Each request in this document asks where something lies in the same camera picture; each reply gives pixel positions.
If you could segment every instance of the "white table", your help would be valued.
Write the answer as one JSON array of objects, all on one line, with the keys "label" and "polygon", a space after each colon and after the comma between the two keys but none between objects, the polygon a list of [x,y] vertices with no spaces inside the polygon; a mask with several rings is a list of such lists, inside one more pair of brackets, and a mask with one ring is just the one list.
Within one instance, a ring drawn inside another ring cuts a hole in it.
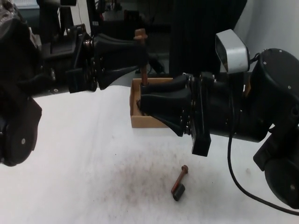
[{"label": "white table", "polygon": [[[132,129],[129,88],[37,98],[43,108],[35,151],[0,167],[0,223],[294,223],[298,217],[246,197],[227,167],[227,138],[212,136],[207,158],[189,136]],[[261,144],[233,141],[232,163],[251,193],[284,206],[252,156]],[[170,190],[181,166],[186,191]]]}]

